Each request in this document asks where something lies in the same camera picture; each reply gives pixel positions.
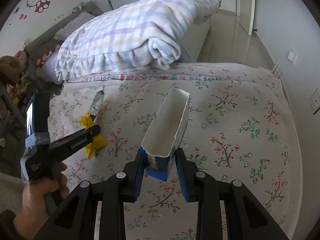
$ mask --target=finger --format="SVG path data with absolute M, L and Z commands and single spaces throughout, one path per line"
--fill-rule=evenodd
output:
M 61 171 L 65 171 L 67 168 L 68 168 L 68 166 L 65 163 L 62 163 Z
M 59 187 L 59 183 L 56 180 L 43 177 L 30 183 L 28 187 L 33 198 L 41 199 L 44 194 L 56 191 Z
M 65 175 L 61 174 L 61 177 L 59 179 L 59 185 L 61 187 L 65 187 L 68 184 L 68 179 Z
M 63 199 L 65 199 L 69 195 L 69 189 L 67 187 L 63 187 L 60 190 L 60 195 Z

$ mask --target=open box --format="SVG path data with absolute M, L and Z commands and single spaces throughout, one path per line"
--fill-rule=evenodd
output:
M 189 99 L 189 93 L 172 89 L 141 142 L 143 159 L 149 164 L 146 173 L 154 178 L 168 179 L 174 164 L 174 152 L 187 129 Z

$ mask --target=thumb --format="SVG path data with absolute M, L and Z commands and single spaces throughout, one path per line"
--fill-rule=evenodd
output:
M 58 189 L 59 182 L 47 177 L 37 179 L 29 184 L 29 192 L 35 199 L 43 198 L 43 195 L 48 192 L 54 192 Z

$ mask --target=hand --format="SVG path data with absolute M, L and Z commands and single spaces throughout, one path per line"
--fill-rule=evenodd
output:
M 67 166 L 62 164 L 62 171 Z M 19 236 L 26 240 L 32 240 L 40 228 L 49 218 L 44 201 L 44 195 L 54 192 L 60 188 L 61 197 L 64 199 L 69 194 L 67 177 L 61 174 L 59 181 L 43 177 L 32 183 L 26 184 L 22 194 L 22 208 L 13 221 L 14 227 Z

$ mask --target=bed sheet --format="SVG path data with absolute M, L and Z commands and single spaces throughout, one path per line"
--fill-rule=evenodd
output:
M 181 144 L 187 159 L 218 180 L 241 180 L 291 238 L 301 205 L 302 164 L 281 81 L 268 70 L 239 64 L 175 67 L 170 73 L 157 69 L 71 80 L 51 100 L 48 125 L 53 141 L 81 129 L 81 115 L 96 92 L 105 92 L 98 124 L 109 144 L 92 160 L 80 150 L 65 161 L 70 189 L 81 180 L 106 180 L 134 160 L 165 96 L 179 88 L 190 93 Z M 223 206 L 221 214 L 226 239 Z M 125 204 L 127 239 L 193 240 L 196 217 L 197 203 L 184 201 L 175 166 L 167 182 L 145 174 L 138 201 Z

